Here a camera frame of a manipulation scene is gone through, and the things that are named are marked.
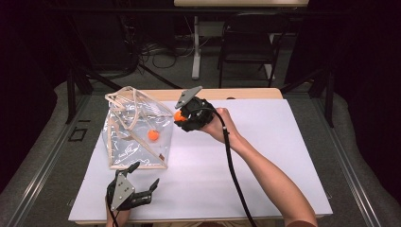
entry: black curtain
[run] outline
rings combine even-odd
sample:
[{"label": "black curtain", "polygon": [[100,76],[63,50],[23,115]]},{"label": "black curtain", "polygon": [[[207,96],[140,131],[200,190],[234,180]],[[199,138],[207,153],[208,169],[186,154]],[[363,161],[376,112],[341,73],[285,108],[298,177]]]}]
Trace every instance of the black curtain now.
[{"label": "black curtain", "polygon": [[0,3],[0,191],[8,184],[56,106],[54,88],[65,81],[60,47],[36,2]]},{"label": "black curtain", "polygon": [[[348,103],[359,151],[384,188],[401,201],[401,27],[394,1],[310,0],[310,9],[353,9],[363,21],[336,62],[335,92]],[[347,21],[305,20],[286,82],[324,67]]]}]

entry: forearm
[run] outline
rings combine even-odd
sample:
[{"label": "forearm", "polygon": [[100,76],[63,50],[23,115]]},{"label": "forearm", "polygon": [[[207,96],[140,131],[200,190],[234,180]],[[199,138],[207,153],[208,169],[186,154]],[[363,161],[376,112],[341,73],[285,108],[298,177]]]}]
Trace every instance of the forearm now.
[{"label": "forearm", "polygon": [[316,223],[315,213],[298,186],[274,163],[260,154],[245,138],[236,135],[232,149],[247,163],[286,225],[294,220]]}]

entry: gray mat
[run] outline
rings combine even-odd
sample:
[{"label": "gray mat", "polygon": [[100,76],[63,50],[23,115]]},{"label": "gray mat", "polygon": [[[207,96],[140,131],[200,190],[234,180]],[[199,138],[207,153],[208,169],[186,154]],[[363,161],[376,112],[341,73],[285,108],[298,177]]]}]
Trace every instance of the gray mat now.
[{"label": "gray mat", "polygon": [[[334,215],[320,226],[364,226],[351,190],[335,157],[335,148],[309,98],[288,98],[323,187],[332,195]],[[41,194],[26,216],[24,226],[76,226],[68,221],[70,200],[76,197],[107,112],[103,96],[92,96],[76,127],[86,130],[82,141],[67,142]],[[80,138],[79,132],[71,137]]]}]

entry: dark background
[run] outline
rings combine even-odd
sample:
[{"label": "dark background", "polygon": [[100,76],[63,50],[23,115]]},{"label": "dark background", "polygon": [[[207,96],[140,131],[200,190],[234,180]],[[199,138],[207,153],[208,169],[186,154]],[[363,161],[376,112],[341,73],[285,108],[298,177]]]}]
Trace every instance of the dark background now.
[{"label": "dark background", "polygon": [[[110,5],[110,1],[96,1]],[[172,7],[172,1],[138,1],[154,7]],[[363,10],[374,6],[373,10]],[[310,0],[310,9],[357,9],[365,20],[358,23],[349,48],[340,54],[333,70],[335,92],[347,101],[358,148],[383,186],[401,201],[401,32],[394,1]],[[115,17],[103,17],[95,23],[76,17],[76,30],[64,29],[67,21],[54,27],[41,11],[41,2],[17,0],[0,3],[0,77],[2,98],[6,100],[2,114],[1,182],[3,190],[22,163],[52,114],[57,97],[53,89],[66,81],[70,61],[79,61],[95,69],[125,70],[132,67],[132,49],[123,45],[121,26]],[[142,17],[146,33],[166,45],[173,43],[174,18]],[[288,66],[287,82],[308,75],[325,66],[336,52],[337,40],[349,25],[347,20],[304,20]],[[106,34],[99,36],[100,30]],[[60,37],[66,38],[65,52]],[[117,44],[113,51],[107,49]],[[85,48],[96,50],[88,56]]]}]

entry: white table surface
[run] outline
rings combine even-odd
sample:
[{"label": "white table surface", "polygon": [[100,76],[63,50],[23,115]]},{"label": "white table surface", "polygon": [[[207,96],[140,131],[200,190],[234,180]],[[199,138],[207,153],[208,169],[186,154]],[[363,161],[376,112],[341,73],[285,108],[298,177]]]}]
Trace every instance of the white table surface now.
[{"label": "white table surface", "polygon": [[[288,102],[284,99],[235,99],[210,101],[227,107],[241,133],[276,163],[300,187],[317,216],[332,214],[322,184],[309,157]],[[165,102],[174,110],[176,101]],[[281,217],[253,174],[233,152],[236,176],[254,218]],[[149,205],[134,208],[131,221],[220,220],[246,218],[235,190],[224,145],[201,131],[174,128],[168,169],[137,169],[129,181],[137,192],[160,178]],[[104,197],[114,178],[107,151],[99,136],[69,220],[105,222]]]}]

